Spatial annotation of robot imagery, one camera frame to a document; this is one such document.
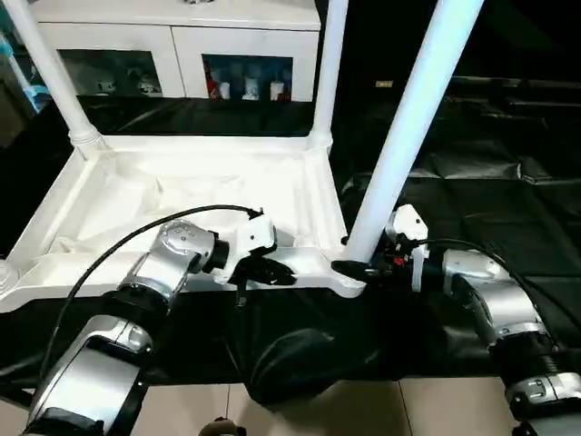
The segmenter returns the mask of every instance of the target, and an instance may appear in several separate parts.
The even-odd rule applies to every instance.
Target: white tray
[[[64,297],[91,262],[127,233],[195,206],[263,208],[283,245],[316,248],[330,259],[340,255],[346,231],[327,150],[309,149],[308,138],[106,136],[105,141],[111,151],[86,161],[76,151],[71,155],[22,233],[7,259],[21,278],[0,294],[0,312],[33,299]],[[248,217],[216,211],[190,219],[228,232]],[[156,232],[123,247],[79,295],[114,289]],[[188,288],[221,289],[203,274],[194,280],[199,285]]]

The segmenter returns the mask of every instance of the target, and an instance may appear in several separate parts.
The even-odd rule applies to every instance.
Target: white cabinet
[[[312,100],[319,41],[316,32],[204,27],[174,27],[172,32],[189,97],[208,96],[211,80],[229,84],[235,96],[246,84],[235,86],[234,82],[255,75],[258,78],[251,80],[256,80],[261,90],[278,82],[288,90],[291,100]],[[262,98],[268,98],[263,91]]]
[[[78,94],[184,96],[170,27],[41,23],[41,28]]]
[[[37,0],[78,94],[311,101],[314,0]]]

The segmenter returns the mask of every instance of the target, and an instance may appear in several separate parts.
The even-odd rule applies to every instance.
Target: black cable
[[[61,311],[58,314],[58,318],[56,319],[56,323],[55,323],[54,328],[53,328],[53,333],[51,334],[51,338],[49,339],[48,345],[46,346],[46,351],[44,352],[43,362],[42,362],[41,367],[40,367],[39,383],[41,383],[44,380],[44,377],[46,376],[46,373],[48,371],[48,367],[49,367],[49,364],[51,361],[51,354],[52,354],[53,348],[54,348],[54,343],[56,342],[56,337],[57,337],[59,330],[61,328],[61,324],[63,323],[64,315],[66,314],[67,309],[71,305],[71,302],[73,302],[75,295],[81,289],[81,286],[83,286],[83,284],[87,280],[87,278],[94,272],[94,270],[96,270],[99,267],[99,265],[101,265],[101,263],[103,263],[109,256],[111,256],[113,253],[115,253],[117,250],[119,250],[119,248],[121,248],[123,245],[125,245],[126,243],[131,241],[135,236],[137,236],[141,233],[145,233],[148,230],[151,230],[153,227],[157,227],[158,225],[168,223],[169,221],[173,221],[175,219],[182,218],[183,216],[186,216],[186,215],[192,215],[194,213],[200,213],[200,212],[218,211],[218,210],[246,212],[251,218],[254,218],[254,217],[260,215],[260,213],[252,210],[251,208],[244,207],[244,206],[236,206],[233,204],[214,204],[211,206],[193,207],[192,209],[187,209],[185,211],[173,213],[171,215],[160,218],[159,220],[156,220],[152,223],[146,224],[143,227],[140,227],[139,229],[135,230],[134,232],[129,233],[127,236],[122,238],[121,241],[116,243],[113,247],[111,247],[109,250],[107,250],[105,253],[103,253],[96,261],[94,261],[94,263],[91,266],[89,266],[89,268],[87,268],[87,270],[84,272],[84,274],[81,276],[81,278],[74,284],[73,288],[71,288],[71,291],[69,292],[69,294],[66,297],[66,301],[64,302],[63,308],[61,309]]]
[[[464,241],[461,239],[451,239],[451,238],[423,239],[423,240],[411,241],[411,242],[412,242],[413,247],[418,247],[418,246],[424,245],[424,244],[444,245],[444,246],[448,246],[448,247],[449,246],[457,246],[457,247],[459,246],[459,247],[463,247],[463,248],[470,248],[473,250],[477,250],[477,251],[485,254],[490,259],[492,259],[494,262],[498,263],[502,268],[504,268],[507,271],[507,273],[513,279],[515,279],[515,281],[523,289],[523,291],[528,295],[528,298],[530,298],[532,302],[535,301],[535,298],[533,297],[532,292],[530,291],[530,288],[535,288],[538,293],[540,293],[543,297],[545,297],[552,304],[554,304],[555,307],[557,307],[557,309],[559,311],[561,311],[567,317],[567,319],[575,326],[575,328],[581,333],[581,322],[577,319],[577,317],[575,317],[575,315],[571,311],[569,311],[569,309],[567,309],[567,307],[562,302],[560,302],[558,299],[556,299],[553,295],[551,295],[549,292],[547,292],[541,286],[539,286],[536,283],[531,282],[526,277],[522,276],[518,271],[516,271],[515,269],[508,266],[507,262],[505,262],[505,260],[502,259],[502,257],[500,257],[493,250],[487,248],[486,246],[481,245],[479,243],[472,243],[470,241]],[[543,316],[542,313],[540,313],[540,314],[541,314],[541,318],[543,318],[543,322],[547,323],[546,316]]]

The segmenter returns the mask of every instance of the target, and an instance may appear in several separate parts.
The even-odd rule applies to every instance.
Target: black fabric
[[[225,103],[83,99],[92,122],[105,133],[292,136],[310,130],[310,104]],[[351,102],[337,108],[331,166],[349,227],[395,107]],[[447,101],[401,201],[417,207],[430,236],[494,246],[581,317],[578,119],[574,110],[539,114],[530,107]],[[62,121],[50,107],[0,155],[5,186],[27,176],[31,165],[40,174],[24,200],[9,197],[17,212],[0,234],[2,253],[14,244],[69,153]],[[54,159],[30,159],[37,154]],[[389,292],[368,289],[353,300],[329,290],[252,291],[242,309],[235,307],[233,292],[183,294],[148,378],[154,384],[244,382],[255,400],[272,404],[312,395],[338,379],[497,373],[469,313],[440,287],[436,277],[427,277],[421,295],[394,286]],[[536,301],[581,369],[581,334],[542,296]],[[61,304],[30,302],[0,315],[0,390],[34,385]],[[98,299],[73,303],[56,354],[99,307]]]

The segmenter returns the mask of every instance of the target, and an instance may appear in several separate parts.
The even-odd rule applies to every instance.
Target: white bottle
[[[278,102],[279,95],[284,93],[284,83],[283,82],[271,82],[271,101]]]
[[[220,97],[222,100],[230,100],[230,84],[228,82],[220,84]]]
[[[261,98],[258,92],[258,80],[246,78],[246,94],[242,96],[242,100],[250,100],[258,102]]]

